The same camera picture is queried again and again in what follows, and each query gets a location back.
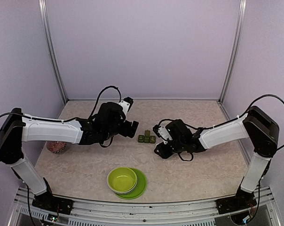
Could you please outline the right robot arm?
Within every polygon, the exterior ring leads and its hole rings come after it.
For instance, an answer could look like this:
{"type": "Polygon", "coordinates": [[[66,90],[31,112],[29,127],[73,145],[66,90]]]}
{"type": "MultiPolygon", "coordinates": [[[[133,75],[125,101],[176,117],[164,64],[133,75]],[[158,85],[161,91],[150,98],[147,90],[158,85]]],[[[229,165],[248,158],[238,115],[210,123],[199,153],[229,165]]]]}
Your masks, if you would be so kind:
{"type": "Polygon", "coordinates": [[[284,144],[278,145],[280,128],[254,103],[250,103],[241,115],[218,125],[205,127],[204,117],[200,120],[194,127],[181,119],[162,119],[153,127],[153,132],[162,139],[161,143],[156,144],[154,154],[161,159],[175,154],[181,156],[183,152],[193,156],[226,143],[249,139],[254,153],[245,175],[241,177],[237,194],[232,198],[232,205],[242,209],[250,202],[255,188],[268,171],[271,159],[284,148],[284,144]]]}

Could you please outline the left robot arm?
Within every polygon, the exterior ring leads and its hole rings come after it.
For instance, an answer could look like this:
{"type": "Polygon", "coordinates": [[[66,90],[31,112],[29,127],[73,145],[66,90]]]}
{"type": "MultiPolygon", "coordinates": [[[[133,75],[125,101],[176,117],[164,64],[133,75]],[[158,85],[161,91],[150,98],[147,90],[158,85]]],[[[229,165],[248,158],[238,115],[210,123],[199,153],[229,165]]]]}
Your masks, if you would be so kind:
{"type": "Polygon", "coordinates": [[[0,162],[8,165],[25,182],[36,200],[51,210],[57,205],[46,179],[42,178],[22,150],[22,144],[30,141],[58,141],[75,145],[104,146],[115,135],[133,138],[139,123],[128,121],[126,115],[131,103],[107,102],[98,113],[83,119],[75,117],[58,120],[24,114],[20,108],[1,116],[6,117],[0,129],[0,162]]]}

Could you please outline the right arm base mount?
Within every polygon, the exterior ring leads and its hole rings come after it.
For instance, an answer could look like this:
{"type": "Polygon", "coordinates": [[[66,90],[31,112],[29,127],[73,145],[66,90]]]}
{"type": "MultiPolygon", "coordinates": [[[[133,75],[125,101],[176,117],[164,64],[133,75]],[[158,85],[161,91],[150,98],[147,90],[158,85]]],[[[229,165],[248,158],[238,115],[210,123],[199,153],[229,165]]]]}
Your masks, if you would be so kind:
{"type": "Polygon", "coordinates": [[[241,185],[239,185],[235,195],[219,198],[215,203],[219,214],[244,210],[259,205],[259,201],[255,198],[254,191],[246,192],[242,190],[241,185]]]}

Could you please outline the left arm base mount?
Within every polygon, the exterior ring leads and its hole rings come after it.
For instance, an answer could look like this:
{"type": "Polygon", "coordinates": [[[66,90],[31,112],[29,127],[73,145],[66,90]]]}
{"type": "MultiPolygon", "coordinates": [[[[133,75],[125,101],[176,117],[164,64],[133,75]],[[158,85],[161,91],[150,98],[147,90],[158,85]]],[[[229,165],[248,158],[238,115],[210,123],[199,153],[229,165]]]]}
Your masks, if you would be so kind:
{"type": "Polygon", "coordinates": [[[34,196],[32,206],[43,210],[56,212],[57,214],[70,215],[74,201],[71,199],[54,196],[47,180],[45,178],[43,179],[46,184],[46,191],[43,194],[34,196]]]}

